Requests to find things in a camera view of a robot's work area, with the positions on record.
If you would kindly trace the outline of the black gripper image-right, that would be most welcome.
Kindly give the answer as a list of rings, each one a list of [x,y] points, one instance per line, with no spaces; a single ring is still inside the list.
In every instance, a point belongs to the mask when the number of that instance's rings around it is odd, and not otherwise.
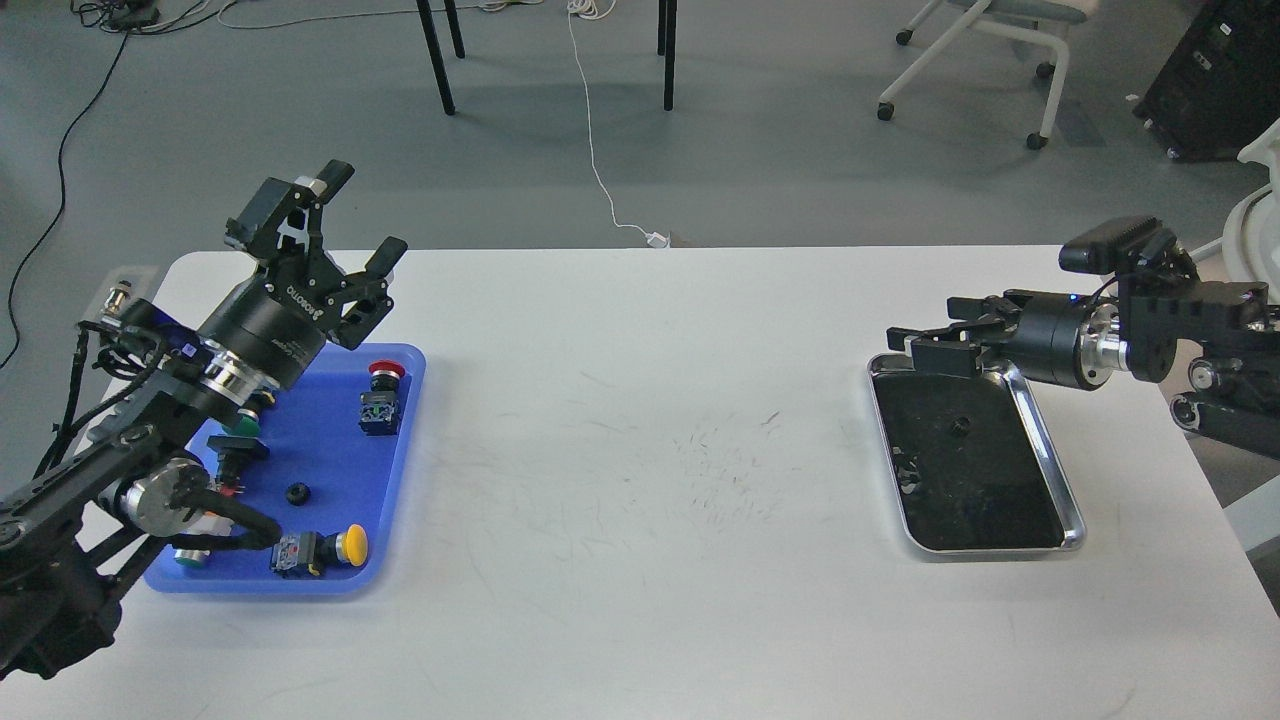
[[[1101,370],[1082,356],[1082,336],[1098,309],[1078,293],[1006,290],[983,299],[951,297],[945,328],[890,327],[891,350],[905,352],[915,372],[977,378],[984,366],[1011,363],[1029,380],[1074,389],[1101,387]],[[995,318],[998,322],[978,322]]]

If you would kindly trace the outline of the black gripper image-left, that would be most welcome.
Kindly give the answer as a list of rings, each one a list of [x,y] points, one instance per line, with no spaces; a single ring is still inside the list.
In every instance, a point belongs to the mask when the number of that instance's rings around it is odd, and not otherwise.
[[[197,333],[283,389],[325,345],[357,348],[393,306],[394,268],[410,249],[403,240],[388,236],[349,274],[323,247],[323,209],[353,174],[334,159],[315,177],[268,178],[227,220],[224,242],[260,272],[234,287]]]

